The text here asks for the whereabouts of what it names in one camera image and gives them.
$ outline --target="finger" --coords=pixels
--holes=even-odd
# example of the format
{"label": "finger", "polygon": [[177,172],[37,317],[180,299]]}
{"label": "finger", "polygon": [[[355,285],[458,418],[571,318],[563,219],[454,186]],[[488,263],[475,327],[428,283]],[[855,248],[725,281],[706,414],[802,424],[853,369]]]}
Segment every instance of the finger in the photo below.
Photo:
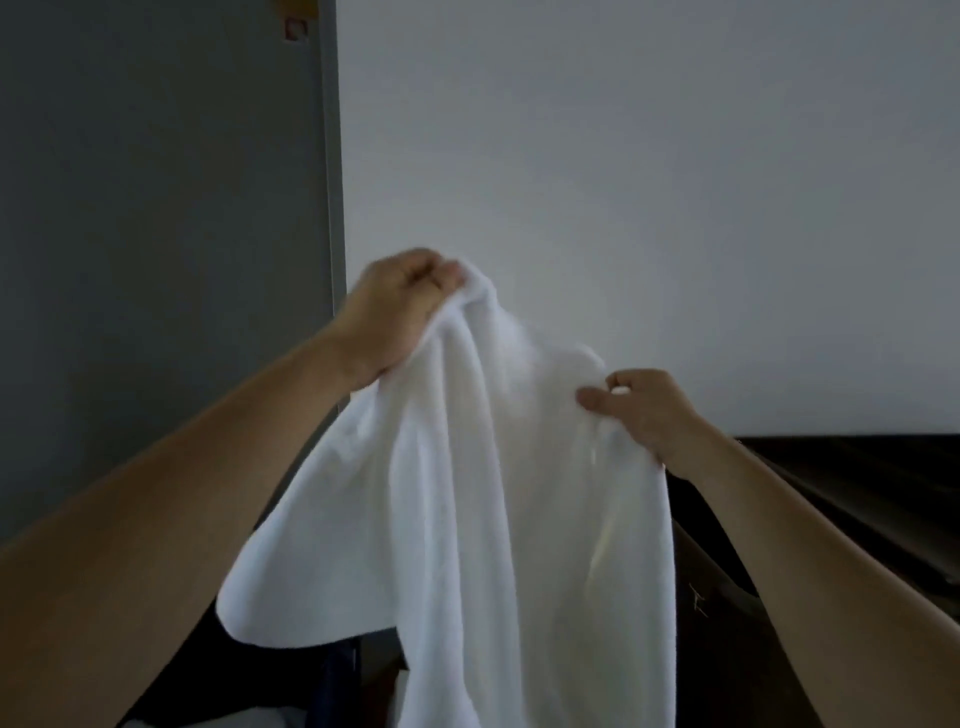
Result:
{"label": "finger", "polygon": [[443,256],[429,248],[414,248],[387,258],[392,271],[407,283],[414,283],[437,268]]}
{"label": "finger", "polygon": [[639,378],[639,369],[621,369],[607,377],[607,387],[630,387],[633,389],[634,383]]}
{"label": "finger", "polygon": [[642,384],[650,384],[658,377],[664,377],[666,372],[660,369],[621,369],[607,377],[607,387],[627,387],[636,390]]}
{"label": "finger", "polygon": [[577,403],[588,412],[619,417],[626,404],[623,395],[615,395],[598,387],[581,387],[577,390]]}
{"label": "finger", "polygon": [[454,291],[464,284],[464,272],[456,260],[441,263],[414,283],[413,306],[424,317],[432,316]]}

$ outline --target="dark fabric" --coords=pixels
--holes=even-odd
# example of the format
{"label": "dark fabric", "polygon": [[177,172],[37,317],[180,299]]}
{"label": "dark fabric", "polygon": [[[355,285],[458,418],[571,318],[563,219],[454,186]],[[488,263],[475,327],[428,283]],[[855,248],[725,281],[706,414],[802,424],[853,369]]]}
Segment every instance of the dark fabric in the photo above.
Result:
{"label": "dark fabric", "polygon": [[677,728],[819,728],[758,598],[674,524]]}
{"label": "dark fabric", "polygon": [[328,646],[320,685],[310,699],[305,728],[360,725],[360,641]]}
{"label": "dark fabric", "polygon": [[307,710],[324,676],[327,651],[325,645],[266,649],[239,643],[211,605],[124,720],[180,728],[257,706]]}

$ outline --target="white towel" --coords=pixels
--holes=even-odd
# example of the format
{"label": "white towel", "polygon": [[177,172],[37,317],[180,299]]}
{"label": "white towel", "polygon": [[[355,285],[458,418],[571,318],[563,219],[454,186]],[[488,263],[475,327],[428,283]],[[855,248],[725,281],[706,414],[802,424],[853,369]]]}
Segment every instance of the white towel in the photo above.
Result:
{"label": "white towel", "polygon": [[574,401],[604,373],[468,267],[247,541],[217,602],[228,632],[296,647],[395,625],[401,728],[673,725],[666,484]]}

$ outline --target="wall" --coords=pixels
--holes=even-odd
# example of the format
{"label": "wall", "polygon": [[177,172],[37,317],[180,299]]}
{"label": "wall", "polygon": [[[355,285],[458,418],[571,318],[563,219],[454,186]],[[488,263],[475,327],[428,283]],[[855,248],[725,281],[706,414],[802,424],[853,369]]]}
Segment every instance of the wall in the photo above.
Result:
{"label": "wall", "polygon": [[737,434],[960,425],[960,6],[351,0],[348,276],[465,255]]}
{"label": "wall", "polygon": [[329,316],[309,48],[266,2],[0,26],[0,540]]}

